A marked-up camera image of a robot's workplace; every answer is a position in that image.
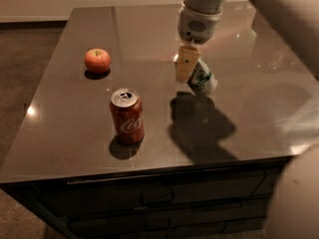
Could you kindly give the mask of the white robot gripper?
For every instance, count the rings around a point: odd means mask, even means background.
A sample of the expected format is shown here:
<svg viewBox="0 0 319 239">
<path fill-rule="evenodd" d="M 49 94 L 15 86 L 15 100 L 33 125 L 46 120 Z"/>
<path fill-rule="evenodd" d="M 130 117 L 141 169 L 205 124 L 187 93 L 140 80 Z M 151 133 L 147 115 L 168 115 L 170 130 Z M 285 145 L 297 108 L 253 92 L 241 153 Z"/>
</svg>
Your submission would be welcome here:
<svg viewBox="0 0 319 239">
<path fill-rule="evenodd" d="M 197 45 L 206 43 L 213 36 L 221 13 L 197 12 L 182 3 L 178 16 L 178 34 L 186 43 L 181 43 L 178 48 L 175 78 L 179 82 L 186 83 L 200 57 Z"/>
</svg>

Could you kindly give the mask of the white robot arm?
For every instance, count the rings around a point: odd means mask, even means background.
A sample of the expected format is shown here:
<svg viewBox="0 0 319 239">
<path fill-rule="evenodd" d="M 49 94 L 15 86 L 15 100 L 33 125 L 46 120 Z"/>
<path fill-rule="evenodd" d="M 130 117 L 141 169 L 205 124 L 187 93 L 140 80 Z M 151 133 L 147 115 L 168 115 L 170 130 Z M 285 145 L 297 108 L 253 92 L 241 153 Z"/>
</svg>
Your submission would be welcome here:
<svg viewBox="0 0 319 239">
<path fill-rule="evenodd" d="M 257 15 L 292 50 L 313 78 L 319 77 L 319 0 L 248 0 Z M 182 0 L 177 30 L 176 78 L 190 78 L 199 47 L 213 36 L 225 0 Z M 319 146 L 285 165 L 268 207 L 266 239 L 319 239 Z"/>
</svg>

